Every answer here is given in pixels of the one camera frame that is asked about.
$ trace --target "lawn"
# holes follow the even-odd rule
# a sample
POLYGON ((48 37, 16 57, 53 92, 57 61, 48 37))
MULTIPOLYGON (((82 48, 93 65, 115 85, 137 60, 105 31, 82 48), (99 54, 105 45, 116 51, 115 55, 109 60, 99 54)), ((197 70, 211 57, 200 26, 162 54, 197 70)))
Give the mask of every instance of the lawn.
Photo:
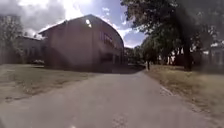
POLYGON ((93 73, 44 69, 34 65, 0 66, 0 102, 26 98, 85 80, 93 73))
POLYGON ((224 75, 159 65, 146 73, 224 123, 224 75))

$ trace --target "building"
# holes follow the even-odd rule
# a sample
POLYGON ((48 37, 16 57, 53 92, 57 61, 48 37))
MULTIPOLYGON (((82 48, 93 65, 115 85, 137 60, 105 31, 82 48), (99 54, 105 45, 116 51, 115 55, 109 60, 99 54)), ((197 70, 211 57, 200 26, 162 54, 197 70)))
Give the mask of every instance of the building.
POLYGON ((19 36, 17 38, 19 47, 24 51, 24 59, 27 63, 35 61, 43 61, 44 59, 44 42, 27 36, 19 36))
POLYGON ((65 21, 40 34, 45 37, 45 63, 52 68, 93 68, 123 59, 118 32, 93 15, 65 21))

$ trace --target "road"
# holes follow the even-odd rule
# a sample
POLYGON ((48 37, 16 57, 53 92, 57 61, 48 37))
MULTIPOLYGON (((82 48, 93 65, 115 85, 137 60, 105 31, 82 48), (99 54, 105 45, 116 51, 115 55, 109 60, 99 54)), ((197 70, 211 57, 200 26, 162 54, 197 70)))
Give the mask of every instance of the road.
POLYGON ((105 74, 0 105, 0 128, 212 128, 142 72, 105 74))

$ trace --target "person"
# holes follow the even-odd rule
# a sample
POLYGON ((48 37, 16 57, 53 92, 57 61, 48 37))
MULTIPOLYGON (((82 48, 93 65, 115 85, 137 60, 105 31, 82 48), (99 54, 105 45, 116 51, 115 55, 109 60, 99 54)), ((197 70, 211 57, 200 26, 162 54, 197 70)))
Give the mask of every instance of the person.
POLYGON ((149 61, 148 61, 148 60, 146 61, 146 70, 147 70, 147 71, 149 71, 149 70, 150 70, 150 63, 149 63, 149 61))

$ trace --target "sky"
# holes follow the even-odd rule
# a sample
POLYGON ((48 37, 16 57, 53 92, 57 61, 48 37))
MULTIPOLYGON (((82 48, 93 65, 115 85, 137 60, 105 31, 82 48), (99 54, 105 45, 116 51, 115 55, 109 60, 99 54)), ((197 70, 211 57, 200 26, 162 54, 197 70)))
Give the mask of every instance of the sky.
POLYGON ((0 14, 15 13, 31 34, 52 25, 93 14, 114 27, 126 47, 140 45, 146 37, 131 28, 120 0, 0 0, 0 14))

